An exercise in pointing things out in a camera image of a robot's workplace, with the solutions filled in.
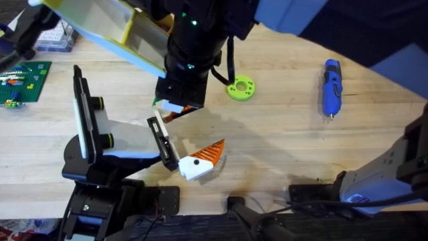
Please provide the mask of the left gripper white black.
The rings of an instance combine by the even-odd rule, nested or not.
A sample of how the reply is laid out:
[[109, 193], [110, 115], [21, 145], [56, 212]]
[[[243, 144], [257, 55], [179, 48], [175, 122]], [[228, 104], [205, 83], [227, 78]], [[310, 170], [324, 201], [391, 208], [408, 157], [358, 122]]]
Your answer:
[[76, 183], [113, 186], [156, 163], [193, 181], [211, 172], [224, 150], [221, 139], [179, 159], [157, 107], [146, 126], [109, 119], [102, 98], [75, 98], [73, 108], [78, 134], [64, 150], [62, 177]]

